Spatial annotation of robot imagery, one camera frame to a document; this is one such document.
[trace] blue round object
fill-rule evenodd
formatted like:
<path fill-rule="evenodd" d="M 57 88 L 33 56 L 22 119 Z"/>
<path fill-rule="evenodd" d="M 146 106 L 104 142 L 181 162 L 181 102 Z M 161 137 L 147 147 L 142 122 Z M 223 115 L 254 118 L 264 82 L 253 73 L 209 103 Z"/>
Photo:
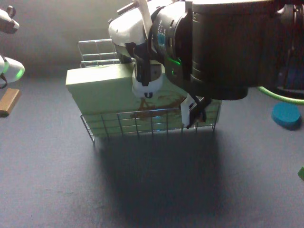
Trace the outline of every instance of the blue round object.
<path fill-rule="evenodd" d="M 278 125 L 285 128 L 298 127 L 301 123 L 301 113 L 298 107 L 285 102 L 278 103 L 274 107 L 271 117 Z"/>

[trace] green led light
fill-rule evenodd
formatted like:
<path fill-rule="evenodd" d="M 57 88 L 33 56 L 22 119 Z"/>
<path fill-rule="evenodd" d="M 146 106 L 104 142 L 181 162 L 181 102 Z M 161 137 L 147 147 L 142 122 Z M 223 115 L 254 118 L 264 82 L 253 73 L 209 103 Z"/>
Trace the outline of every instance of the green led light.
<path fill-rule="evenodd" d="M 4 74 L 8 71 L 9 67 L 10 67 L 10 64 L 8 62 L 4 62 L 4 69 L 3 69 Z"/>
<path fill-rule="evenodd" d="M 181 62 L 179 62 L 179 61 L 176 61 L 176 60 L 174 60 L 174 59 L 172 59 L 172 58 L 168 58 L 171 62 L 173 62 L 173 63 L 175 63 L 175 64 L 177 64 L 177 65 L 181 65 Z"/>
<path fill-rule="evenodd" d="M 19 79 L 22 77 L 23 73 L 24 73 L 24 71 L 21 69 L 21 70 L 17 73 L 16 79 L 19 80 Z"/>

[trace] wire grid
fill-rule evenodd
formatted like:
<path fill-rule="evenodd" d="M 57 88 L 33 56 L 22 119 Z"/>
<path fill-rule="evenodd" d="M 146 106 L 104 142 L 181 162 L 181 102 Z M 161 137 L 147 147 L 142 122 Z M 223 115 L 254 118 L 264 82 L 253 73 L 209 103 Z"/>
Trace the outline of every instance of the wire grid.
<path fill-rule="evenodd" d="M 78 42 L 78 50 L 81 56 L 80 67 L 98 67 L 102 65 L 108 64 L 119 64 L 120 60 L 118 59 L 117 52 L 115 50 L 115 46 L 112 43 L 111 39 L 99 39 L 99 40 L 87 40 L 87 41 L 79 41 Z M 210 106 L 217 106 L 216 111 L 213 111 L 215 115 L 215 119 L 212 123 L 206 124 L 201 122 L 196 122 L 191 129 L 194 129 L 195 133 L 197 133 L 199 127 L 211 126 L 212 130 L 215 131 L 216 122 L 219 117 L 221 102 L 211 103 Z M 81 115 L 80 118 L 86 128 L 87 133 L 89 134 L 93 143 L 95 143 L 96 137 L 106 137 L 110 139 L 111 136 L 120 135 L 125 137 L 127 135 L 135 134 L 138 138 L 140 138 L 143 134 L 150 134 L 152 137 L 157 132 L 165 132 L 168 136 L 169 132 L 172 130 L 179 130 L 181 134 L 183 134 L 184 126 L 181 122 L 181 111 L 179 108 L 168 108 L 168 109 L 154 109 L 154 110 L 144 110 L 144 111 L 133 111 L 133 112 L 118 112 L 111 113 L 111 115 L 115 116 L 114 119 L 106 119 L 104 113 L 97 114 L 85 114 Z M 141 130 L 140 128 L 143 126 L 139 122 L 141 121 L 140 115 L 145 114 L 149 116 L 149 123 L 145 124 L 146 127 L 149 125 L 148 130 Z M 90 116 L 99 116 L 98 120 L 86 120 L 89 119 Z M 122 124 L 123 121 L 134 120 L 134 124 L 125 125 Z M 99 124 L 98 127 L 91 127 L 93 124 Z M 93 134 L 96 130 L 103 130 L 104 134 Z"/>

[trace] white robot arm with green light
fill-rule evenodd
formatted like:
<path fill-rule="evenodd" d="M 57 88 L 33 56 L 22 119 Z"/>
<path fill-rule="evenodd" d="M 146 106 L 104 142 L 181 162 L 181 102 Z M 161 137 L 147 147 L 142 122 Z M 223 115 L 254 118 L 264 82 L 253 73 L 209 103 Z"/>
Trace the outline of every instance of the white robot arm with green light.
<path fill-rule="evenodd" d="M 8 6 L 7 10 L 0 9 L 0 31 L 7 34 L 14 34 L 19 24 L 12 18 L 16 14 L 16 9 Z M 10 82 L 19 80 L 24 74 L 24 66 L 11 58 L 0 55 L 0 89 L 3 89 Z"/>

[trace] brown drawing on box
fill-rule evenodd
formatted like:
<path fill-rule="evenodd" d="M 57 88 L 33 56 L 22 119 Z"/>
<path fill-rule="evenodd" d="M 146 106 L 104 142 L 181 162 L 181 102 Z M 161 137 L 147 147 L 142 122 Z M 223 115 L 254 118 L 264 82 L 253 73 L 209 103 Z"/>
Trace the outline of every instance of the brown drawing on box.
<path fill-rule="evenodd" d="M 141 112 L 141 113 L 134 113 L 131 114 L 130 117 L 131 118 L 139 118 L 141 120 L 145 120 L 147 118 L 150 118 L 151 116 L 163 116 L 166 115 L 167 111 L 163 110 L 163 111 L 157 111 L 155 113 L 151 113 L 148 111 L 153 111 L 155 109 L 170 109 L 170 108 L 177 108 L 179 107 L 179 105 L 181 104 L 181 102 L 183 102 L 183 100 L 185 99 L 184 96 L 176 93 L 178 95 L 178 98 L 172 99 L 172 91 L 168 91 L 169 94 L 171 95 L 159 95 L 158 96 L 158 100 L 165 100 L 168 99 L 171 101 L 171 103 L 166 104 L 166 105 L 161 105 L 161 106 L 155 106 L 153 104 L 153 102 L 149 102 L 148 99 L 145 98 L 141 98 L 141 103 L 140 106 L 138 108 L 138 111 L 146 111 L 146 112 Z M 172 110 L 170 111 L 171 113 L 174 114 L 178 114 L 179 110 Z"/>

